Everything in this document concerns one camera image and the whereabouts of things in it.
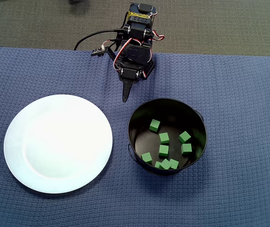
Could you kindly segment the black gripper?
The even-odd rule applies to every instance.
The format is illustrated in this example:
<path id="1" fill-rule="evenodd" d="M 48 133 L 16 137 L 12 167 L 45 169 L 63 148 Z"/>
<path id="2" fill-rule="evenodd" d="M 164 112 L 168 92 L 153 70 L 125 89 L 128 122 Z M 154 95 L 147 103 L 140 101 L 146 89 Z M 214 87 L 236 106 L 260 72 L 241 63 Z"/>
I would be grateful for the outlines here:
<path id="1" fill-rule="evenodd" d="M 140 44 L 139 40 L 128 40 L 114 58 L 114 69 L 123 83 L 122 101 L 127 102 L 133 82 L 139 77 L 146 80 L 154 68 L 153 53 L 150 46 Z"/>

